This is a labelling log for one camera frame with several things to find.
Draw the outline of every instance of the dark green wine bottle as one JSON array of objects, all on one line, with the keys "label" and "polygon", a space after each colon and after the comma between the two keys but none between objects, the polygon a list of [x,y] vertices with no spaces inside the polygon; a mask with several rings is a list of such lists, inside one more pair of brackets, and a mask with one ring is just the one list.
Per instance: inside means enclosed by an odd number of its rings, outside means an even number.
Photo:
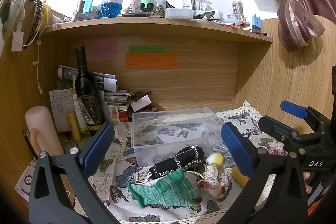
[{"label": "dark green wine bottle", "polygon": [[85,47],[76,48],[78,76],[75,80],[75,89],[85,123],[93,136],[104,123],[100,100],[95,78],[87,69]]}]

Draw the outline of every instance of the green sticky note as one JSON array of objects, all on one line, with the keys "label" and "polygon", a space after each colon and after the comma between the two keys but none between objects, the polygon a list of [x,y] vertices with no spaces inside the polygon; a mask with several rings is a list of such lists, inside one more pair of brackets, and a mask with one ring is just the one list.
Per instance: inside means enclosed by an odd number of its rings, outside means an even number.
[{"label": "green sticky note", "polygon": [[130,53],[167,52],[166,46],[129,46]]}]

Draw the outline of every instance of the clear plastic box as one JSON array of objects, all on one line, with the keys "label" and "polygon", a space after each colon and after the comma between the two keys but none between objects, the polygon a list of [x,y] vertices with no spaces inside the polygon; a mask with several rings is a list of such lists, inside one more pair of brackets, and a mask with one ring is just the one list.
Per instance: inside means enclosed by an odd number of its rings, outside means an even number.
[{"label": "clear plastic box", "polygon": [[131,146],[139,166],[154,165],[191,145],[209,156],[210,146],[222,140],[223,124],[208,107],[133,113]]}]

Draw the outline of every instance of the blue gripper pad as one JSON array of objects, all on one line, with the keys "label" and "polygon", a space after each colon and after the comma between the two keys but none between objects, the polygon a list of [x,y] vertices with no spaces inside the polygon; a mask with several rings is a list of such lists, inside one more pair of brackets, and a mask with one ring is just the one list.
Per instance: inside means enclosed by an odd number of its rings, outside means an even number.
[{"label": "blue gripper pad", "polygon": [[242,175],[251,179],[259,160],[256,154],[256,147],[248,138],[243,137],[231,122],[227,122],[222,126],[221,135],[239,171]]},{"label": "blue gripper pad", "polygon": [[93,176],[96,173],[113,140],[114,127],[105,122],[96,134],[89,138],[81,147],[79,162],[83,166],[82,174],[84,178]]},{"label": "blue gripper pad", "polygon": [[300,119],[308,117],[307,111],[303,107],[288,101],[282,101],[280,104],[280,108],[282,111],[292,114],[293,116],[298,117]]}]

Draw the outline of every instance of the black chain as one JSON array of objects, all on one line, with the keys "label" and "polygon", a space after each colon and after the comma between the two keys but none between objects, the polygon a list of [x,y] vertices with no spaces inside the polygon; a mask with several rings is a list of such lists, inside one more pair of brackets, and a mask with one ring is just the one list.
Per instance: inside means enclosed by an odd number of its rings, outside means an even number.
[{"label": "black chain", "polygon": [[39,22],[42,18],[42,3],[40,0],[30,0],[34,3],[36,3],[36,12],[35,12],[35,16],[34,16],[34,22],[33,22],[33,26],[31,28],[31,31],[29,33],[29,37],[26,41],[26,43],[24,45],[27,45],[28,43],[31,42],[31,40],[33,39],[33,37],[35,37],[36,32],[38,32],[39,30],[37,29]]}]

